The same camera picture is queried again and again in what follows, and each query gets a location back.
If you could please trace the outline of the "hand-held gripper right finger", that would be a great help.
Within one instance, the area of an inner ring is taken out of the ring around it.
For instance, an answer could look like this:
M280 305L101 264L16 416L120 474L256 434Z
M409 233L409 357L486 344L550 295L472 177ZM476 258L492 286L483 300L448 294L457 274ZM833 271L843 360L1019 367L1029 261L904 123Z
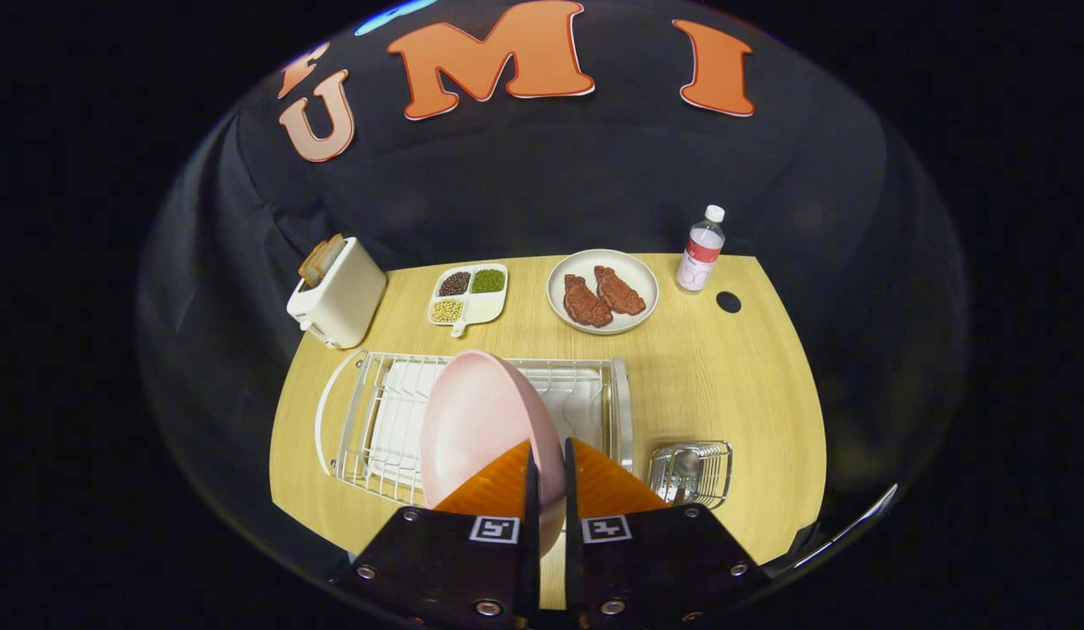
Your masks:
M564 446L565 597L581 627L704 627L763 597L771 573L709 507L668 505L581 439Z

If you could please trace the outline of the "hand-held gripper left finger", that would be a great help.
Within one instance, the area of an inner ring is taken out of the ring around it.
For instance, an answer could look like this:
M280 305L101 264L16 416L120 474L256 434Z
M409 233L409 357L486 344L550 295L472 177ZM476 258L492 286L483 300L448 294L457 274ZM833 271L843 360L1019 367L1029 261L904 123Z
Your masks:
M524 443L521 517L399 507L330 586L401 625L526 627L539 610L539 472Z

